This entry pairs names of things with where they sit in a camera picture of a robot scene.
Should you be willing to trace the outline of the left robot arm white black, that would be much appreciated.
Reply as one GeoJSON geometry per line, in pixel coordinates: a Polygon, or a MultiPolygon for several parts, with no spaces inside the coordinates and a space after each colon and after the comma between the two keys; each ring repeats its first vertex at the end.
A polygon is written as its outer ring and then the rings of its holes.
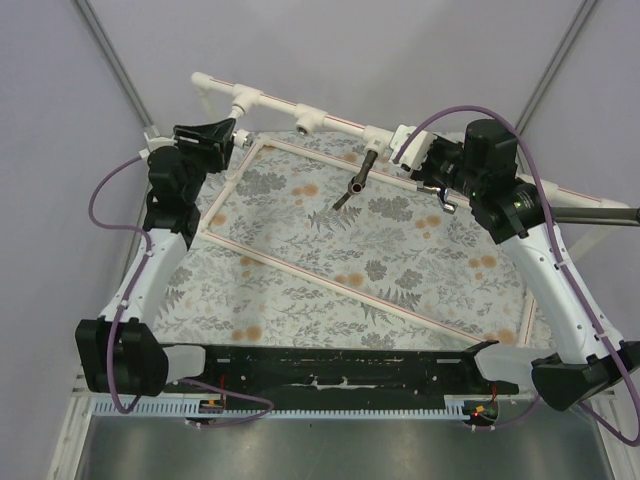
{"type": "Polygon", "coordinates": [[[198,346],[165,346],[152,323],[172,275],[196,237],[201,213],[196,200],[208,175],[229,166],[236,121],[178,125],[172,137],[141,151],[150,189],[133,263],[113,299],[95,319],[82,320],[75,341],[90,391],[113,397],[155,397],[166,384],[204,370],[198,346]]]}

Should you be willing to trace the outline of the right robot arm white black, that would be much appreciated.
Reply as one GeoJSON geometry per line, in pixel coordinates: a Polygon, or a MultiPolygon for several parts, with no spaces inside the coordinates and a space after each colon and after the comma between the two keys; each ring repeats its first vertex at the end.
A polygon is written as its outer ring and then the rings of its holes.
{"type": "Polygon", "coordinates": [[[534,389],[564,411],[614,386],[639,368],[639,344],[608,321],[568,255],[541,192],[517,177],[516,136],[495,119],[468,124],[452,142],[415,130],[404,135],[395,161],[421,189],[452,212],[448,191],[466,197],[476,222],[514,263],[555,338],[556,349],[503,344],[479,349],[475,362],[486,380],[534,389]]]}

